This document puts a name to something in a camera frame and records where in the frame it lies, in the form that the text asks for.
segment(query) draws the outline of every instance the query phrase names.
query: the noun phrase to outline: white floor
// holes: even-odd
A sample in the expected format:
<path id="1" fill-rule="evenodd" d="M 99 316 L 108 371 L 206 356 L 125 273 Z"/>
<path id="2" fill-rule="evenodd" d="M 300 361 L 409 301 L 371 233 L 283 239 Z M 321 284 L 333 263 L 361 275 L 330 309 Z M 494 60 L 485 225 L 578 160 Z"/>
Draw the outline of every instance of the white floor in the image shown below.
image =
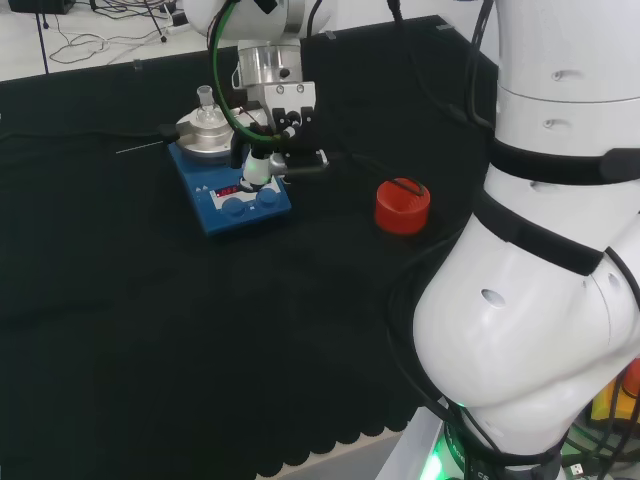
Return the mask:
<path id="1" fill-rule="evenodd" d="M 391 21 L 386 0 L 337 0 L 338 14 L 329 28 L 341 30 Z M 440 14 L 452 23 L 465 36 L 473 32 L 479 2 L 459 2 L 455 0 L 404 0 L 402 8 L 405 18 Z M 150 18 L 134 17 L 124 20 L 111 20 L 97 15 L 88 5 L 76 4 L 69 14 L 58 15 L 60 29 L 69 33 L 93 33 L 105 38 L 118 35 L 142 37 L 154 30 Z M 66 45 L 66 40 L 57 31 L 56 19 L 47 16 L 49 30 L 44 31 L 47 55 Z M 492 59 L 497 59 L 497 26 L 492 19 L 487 31 L 483 50 Z M 204 37 L 194 31 L 186 31 L 176 36 L 168 36 L 161 44 L 158 35 L 150 35 L 148 44 L 132 50 L 132 45 L 112 44 L 108 51 L 92 58 L 72 64 L 60 64 L 49 60 L 51 72 L 96 67 L 112 63 L 130 62 L 134 59 L 147 59 L 196 52 L 206 49 Z M 122 42 L 140 43 L 141 40 L 119 39 Z M 72 61 L 89 55 L 100 47 L 99 43 L 88 43 L 60 52 L 54 58 L 60 61 Z M 33 75 L 42 75 L 44 66 L 35 15 L 18 14 L 9 9 L 8 0 L 0 0 L 0 81 Z"/>

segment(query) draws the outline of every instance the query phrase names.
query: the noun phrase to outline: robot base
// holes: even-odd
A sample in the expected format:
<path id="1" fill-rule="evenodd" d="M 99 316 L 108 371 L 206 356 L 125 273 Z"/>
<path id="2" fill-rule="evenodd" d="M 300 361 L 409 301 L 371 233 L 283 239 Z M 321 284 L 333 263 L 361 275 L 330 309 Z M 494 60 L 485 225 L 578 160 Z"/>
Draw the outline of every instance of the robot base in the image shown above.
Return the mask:
<path id="1" fill-rule="evenodd" d="M 419 408 L 376 480 L 464 478 L 464 453 L 456 447 L 455 442 L 447 442 L 444 429 L 444 424 L 438 417 L 426 408 Z M 479 480 L 483 479 L 482 474 L 478 477 Z M 584 480 L 595 478 L 584 477 Z M 565 472 L 561 469 L 555 480 L 566 479 Z M 607 475 L 605 480 L 613 478 Z"/>

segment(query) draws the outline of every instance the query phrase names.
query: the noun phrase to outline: red cap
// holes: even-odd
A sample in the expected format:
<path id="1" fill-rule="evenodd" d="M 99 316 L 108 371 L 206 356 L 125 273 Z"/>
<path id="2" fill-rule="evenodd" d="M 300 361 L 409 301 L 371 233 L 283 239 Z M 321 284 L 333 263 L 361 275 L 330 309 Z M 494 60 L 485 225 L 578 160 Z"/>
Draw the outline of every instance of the red cap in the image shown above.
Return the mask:
<path id="1" fill-rule="evenodd" d="M 634 360 L 627 370 L 622 382 L 624 392 L 630 397 L 637 397 L 640 392 L 640 360 Z"/>
<path id="2" fill-rule="evenodd" d="M 396 181 L 416 191 L 422 189 L 424 195 L 416 195 L 391 182 L 383 183 L 378 188 L 376 223 L 389 233 L 413 235 L 427 224 L 431 195 L 423 185 L 411 180 L 397 178 Z"/>

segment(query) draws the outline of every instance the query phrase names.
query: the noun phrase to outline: red bottle cap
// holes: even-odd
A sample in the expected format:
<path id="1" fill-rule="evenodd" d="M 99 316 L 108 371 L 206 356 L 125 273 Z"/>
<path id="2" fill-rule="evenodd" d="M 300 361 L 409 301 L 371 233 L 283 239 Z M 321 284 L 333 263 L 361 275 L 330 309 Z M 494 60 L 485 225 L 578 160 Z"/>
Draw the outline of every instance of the red bottle cap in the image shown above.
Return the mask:
<path id="1" fill-rule="evenodd" d="M 427 224 L 431 195 L 423 185 L 411 180 L 397 178 L 396 181 L 416 191 L 422 189 L 424 195 L 416 195 L 391 182 L 383 183 L 378 188 L 376 223 L 389 233 L 413 235 Z"/>

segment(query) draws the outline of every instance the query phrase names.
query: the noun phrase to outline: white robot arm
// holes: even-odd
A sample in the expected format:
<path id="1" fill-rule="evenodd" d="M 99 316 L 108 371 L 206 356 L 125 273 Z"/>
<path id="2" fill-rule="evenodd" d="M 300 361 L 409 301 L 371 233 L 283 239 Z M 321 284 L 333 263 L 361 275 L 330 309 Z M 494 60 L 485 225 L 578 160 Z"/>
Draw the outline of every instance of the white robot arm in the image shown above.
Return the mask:
<path id="1" fill-rule="evenodd" d="M 312 34 L 322 30 L 335 12 L 336 0 L 323 0 L 313 19 Z M 265 13 L 254 0 L 243 0 L 236 6 L 224 32 L 227 40 L 257 40 L 278 43 L 283 39 L 307 36 L 307 24 L 316 0 L 284 0 Z M 201 35 L 207 35 L 214 17 L 224 0 L 184 0 L 184 11 L 191 26 Z"/>
<path id="2" fill-rule="evenodd" d="M 312 34 L 319 32 L 334 4 L 335 0 L 185 0 L 189 22 L 209 37 L 214 57 L 218 38 L 240 40 L 234 88 L 246 90 L 250 101 L 260 103 L 272 131 L 270 137 L 247 133 L 225 115 L 239 140 L 253 147 L 244 162 L 234 163 L 237 168 L 244 165 L 240 188 L 246 191 L 259 190 L 273 175 L 313 173 L 328 165 L 315 139 L 315 84 L 303 79 L 299 39 L 309 28 Z M 224 112 L 224 99 L 218 100 Z M 276 136 L 289 140 L 276 146 L 269 141 Z"/>
<path id="3" fill-rule="evenodd" d="M 637 299 L 602 255 L 612 246 L 640 279 L 640 3 L 496 6 L 493 165 L 414 340 L 502 452 L 532 455 L 640 354 Z"/>

